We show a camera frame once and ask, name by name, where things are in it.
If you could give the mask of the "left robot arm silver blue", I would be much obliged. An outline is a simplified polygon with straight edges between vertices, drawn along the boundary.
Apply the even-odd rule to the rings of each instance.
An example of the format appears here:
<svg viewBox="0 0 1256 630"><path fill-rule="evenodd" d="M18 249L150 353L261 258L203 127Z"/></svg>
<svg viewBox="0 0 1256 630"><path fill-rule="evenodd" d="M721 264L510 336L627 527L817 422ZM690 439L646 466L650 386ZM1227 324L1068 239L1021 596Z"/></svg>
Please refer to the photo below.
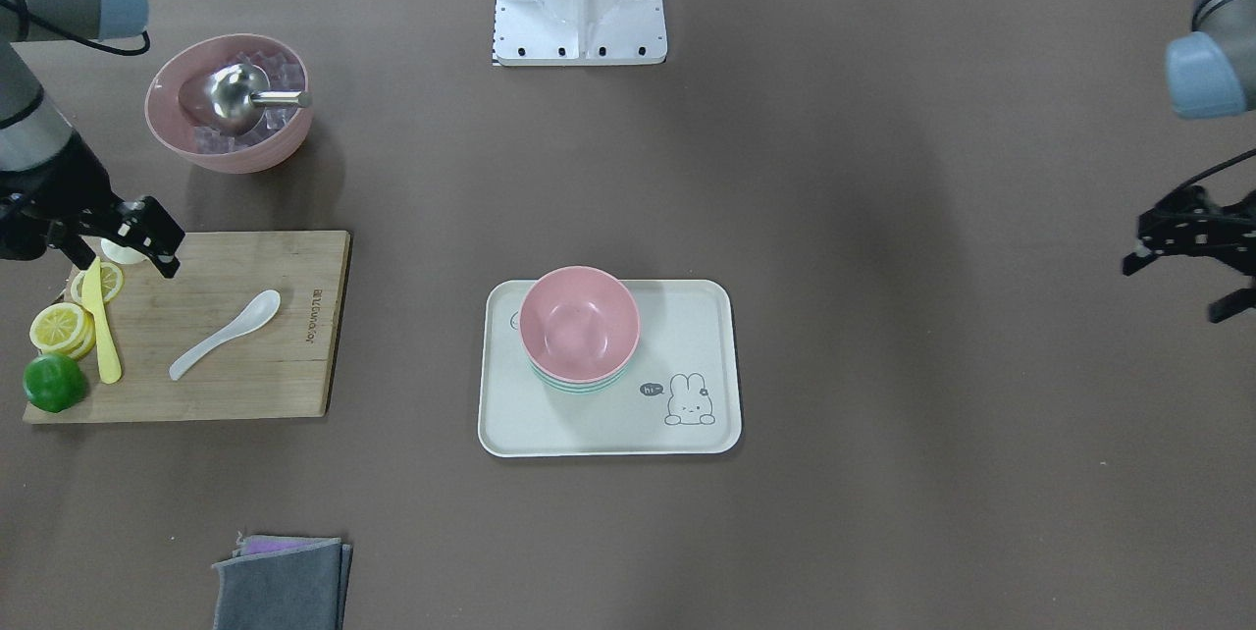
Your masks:
<svg viewBox="0 0 1256 630"><path fill-rule="evenodd" d="M1166 79L1171 104L1179 119L1227 119L1253 112L1253 0L1194 0L1188 35L1171 41L1166 50ZM1196 186L1243 159L1253 159L1253 151L1184 179L1174 190L1174 193L1184 191L1188 196L1188 200L1179 200L1179 205L1253 223L1253 192L1230 208L1205 208L1205 192ZM1223 233L1237 237L1237 242L1228 248L1222 248L1220 243L1199 243L1197 248L1220 248L1215 259L1251 279L1247 289L1233 291L1210 305L1208 320L1221 323L1253 307L1253 227L1243 228L1233 222L1213 225Z"/></svg>

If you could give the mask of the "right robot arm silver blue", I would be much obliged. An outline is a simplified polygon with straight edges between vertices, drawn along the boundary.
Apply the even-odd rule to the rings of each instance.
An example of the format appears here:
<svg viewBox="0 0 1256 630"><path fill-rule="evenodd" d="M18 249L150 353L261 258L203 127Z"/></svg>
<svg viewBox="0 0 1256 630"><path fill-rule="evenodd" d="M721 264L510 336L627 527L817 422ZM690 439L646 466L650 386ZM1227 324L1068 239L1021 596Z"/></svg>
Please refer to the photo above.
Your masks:
<svg viewBox="0 0 1256 630"><path fill-rule="evenodd" d="M123 200L106 166L59 110L23 46L74 44L108 56L151 48L149 0L1 0L1 251L31 262L55 250L77 269L92 237L133 248L165 279L180 271L183 228L149 195Z"/></svg>

